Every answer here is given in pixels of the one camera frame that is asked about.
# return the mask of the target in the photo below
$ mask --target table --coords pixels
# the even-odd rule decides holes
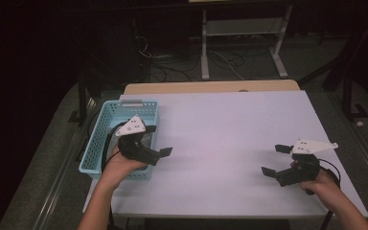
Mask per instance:
[[[227,84],[232,92],[218,93],[214,84]],[[305,195],[298,185],[282,188],[261,172],[262,166],[289,167],[290,155],[275,152],[277,144],[293,145],[298,138],[329,141],[307,94],[292,85],[292,80],[129,85],[122,100],[159,102],[156,149],[173,150],[154,167],[151,180],[121,183],[113,212],[142,218],[323,217],[327,210],[315,195]],[[339,168],[342,190],[368,217],[335,152],[317,155]]]

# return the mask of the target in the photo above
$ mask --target white bracket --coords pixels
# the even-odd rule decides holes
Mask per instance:
[[[115,135],[124,136],[124,135],[133,134],[133,133],[144,132],[144,131],[146,131],[146,127],[143,124],[142,119],[140,119],[138,115],[135,115],[128,122],[126,122],[126,124],[121,126],[116,131]]]
[[[317,142],[306,139],[299,139],[292,148],[291,153],[316,153],[324,150],[333,150],[337,147],[337,143]]]

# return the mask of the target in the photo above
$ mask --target white cable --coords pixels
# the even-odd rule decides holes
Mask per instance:
[[[242,78],[242,76],[240,75],[240,74],[238,74],[236,71],[235,71],[235,69],[232,67],[232,65],[231,65],[231,63],[224,57],[224,56],[222,56],[221,54],[219,54],[219,53],[217,53],[217,52],[215,52],[215,51],[207,51],[207,52],[209,52],[209,53],[213,53],[213,54],[215,54],[215,55],[218,55],[218,56],[220,56],[223,60],[225,60],[226,61],[226,63],[228,63],[228,65],[229,65],[229,67],[231,68],[231,70],[232,70],[232,72],[234,72],[239,78],[241,78],[242,80],[244,80],[244,78]]]

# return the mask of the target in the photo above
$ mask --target dark background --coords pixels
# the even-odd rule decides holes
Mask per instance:
[[[105,89],[123,90],[130,82],[141,82],[147,71],[139,66],[135,36],[145,35],[151,49],[158,50],[185,47],[188,37],[200,36],[199,11],[64,11],[89,6],[90,1],[0,1],[0,219],[58,104],[81,73],[88,76],[88,91],[94,96]],[[217,10],[214,16],[231,13],[243,15]],[[368,2],[302,5],[294,8],[287,34],[358,36],[367,24]],[[368,89],[368,78],[361,77],[368,70],[368,43],[363,47],[360,56],[366,61],[355,59],[351,73]]]

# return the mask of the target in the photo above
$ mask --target desk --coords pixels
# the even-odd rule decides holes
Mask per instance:
[[[306,93],[298,87],[279,91],[278,85],[275,91],[236,92],[259,88],[252,87],[254,83],[276,82],[292,84],[288,80],[196,83],[203,88],[227,84],[235,91],[223,93],[213,86],[206,90],[209,93],[198,93],[201,88],[194,90],[194,85],[185,84],[181,89],[179,84],[173,87],[180,93],[172,93],[168,84],[165,88],[162,84],[127,87],[121,99],[159,102],[156,149],[173,150],[154,167],[151,180],[121,183],[112,200],[113,212],[147,218],[323,217],[327,210],[315,195],[305,195],[298,185],[282,188],[262,175],[261,166],[276,171],[289,168],[290,155],[275,152],[275,145],[293,145],[298,138],[329,141]],[[140,88],[151,94],[136,94]],[[328,150],[318,157],[339,168],[342,190],[368,217],[335,152]],[[95,184],[93,181],[87,201]]]

